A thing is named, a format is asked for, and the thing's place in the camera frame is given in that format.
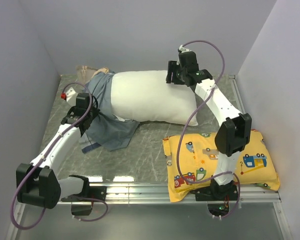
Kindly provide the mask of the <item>blue striped pillowcase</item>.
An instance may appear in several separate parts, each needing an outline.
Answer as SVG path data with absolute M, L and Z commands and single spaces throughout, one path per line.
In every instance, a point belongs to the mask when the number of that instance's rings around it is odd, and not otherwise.
M 79 140 L 82 153 L 87 154 L 99 147 L 108 151 L 126 148 L 140 123 L 130 119 L 121 120 L 113 114 L 111 90 L 115 73 L 106 67 L 97 69 L 78 65 L 76 74 L 77 80 L 96 98 L 100 110 Z

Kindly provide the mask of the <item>white pillow insert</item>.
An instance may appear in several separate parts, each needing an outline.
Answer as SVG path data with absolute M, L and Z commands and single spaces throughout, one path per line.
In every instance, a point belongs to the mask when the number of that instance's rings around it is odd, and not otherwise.
M 137 122 L 185 125 L 197 108 L 186 85 L 166 83 L 167 70 L 125 71 L 113 75 L 111 107 L 115 116 Z

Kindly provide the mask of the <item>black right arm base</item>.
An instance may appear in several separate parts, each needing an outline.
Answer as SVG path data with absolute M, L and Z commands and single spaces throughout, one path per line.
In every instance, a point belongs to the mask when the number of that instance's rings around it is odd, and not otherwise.
M 241 187 L 236 184 L 202 187 L 190 192 L 196 202 L 207 202 L 207 210 L 212 218 L 222 220 L 229 217 L 239 207 Z

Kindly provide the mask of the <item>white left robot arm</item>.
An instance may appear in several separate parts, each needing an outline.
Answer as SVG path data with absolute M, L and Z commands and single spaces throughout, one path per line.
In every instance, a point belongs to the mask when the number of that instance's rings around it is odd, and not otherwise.
M 90 197 L 87 177 L 72 175 L 58 180 L 56 171 L 99 114 L 97 106 L 93 104 L 91 94 L 78 94 L 75 106 L 62 119 L 57 133 L 45 149 L 30 163 L 18 166 L 14 201 L 52 209 L 60 199 L 71 195 L 79 201 L 86 201 Z

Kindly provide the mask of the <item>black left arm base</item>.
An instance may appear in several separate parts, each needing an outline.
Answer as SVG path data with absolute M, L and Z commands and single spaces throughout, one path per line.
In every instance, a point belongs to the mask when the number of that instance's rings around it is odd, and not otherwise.
M 62 203 L 70 203 L 71 214 L 87 217 L 93 212 L 94 204 L 106 202 L 107 187 L 90 186 L 87 193 L 78 193 L 61 198 Z

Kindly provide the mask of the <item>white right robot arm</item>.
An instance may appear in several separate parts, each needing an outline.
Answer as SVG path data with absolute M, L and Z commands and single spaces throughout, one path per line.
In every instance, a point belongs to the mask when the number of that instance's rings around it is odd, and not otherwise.
M 219 129 L 214 139 L 219 151 L 217 167 L 208 180 L 211 196 L 221 200 L 234 187 L 238 158 L 250 142 L 252 118 L 231 104 L 212 75 L 199 68 L 195 52 L 183 46 L 178 50 L 178 60 L 168 62 L 166 82 L 191 88 L 218 122 Z

